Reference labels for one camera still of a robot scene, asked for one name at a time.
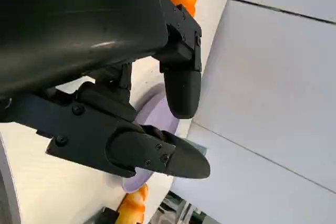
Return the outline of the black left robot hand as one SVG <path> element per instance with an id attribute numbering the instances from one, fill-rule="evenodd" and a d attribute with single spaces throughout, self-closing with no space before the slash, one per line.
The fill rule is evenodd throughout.
<path id="1" fill-rule="evenodd" d="M 160 63 L 167 102 L 192 118 L 201 92 L 197 21 L 170 0 L 1 0 L 1 122 L 50 139 L 47 154 L 130 178 L 136 168 L 203 179 L 205 156 L 135 122 L 132 63 Z"/>

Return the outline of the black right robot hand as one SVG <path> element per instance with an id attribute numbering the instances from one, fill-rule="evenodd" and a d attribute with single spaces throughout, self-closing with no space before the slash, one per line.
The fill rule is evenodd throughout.
<path id="1" fill-rule="evenodd" d="M 91 224 L 115 224 L 119 217 L 119 213 L 116 210 L 104 207 L 99 210 L 88 223 Z"/>

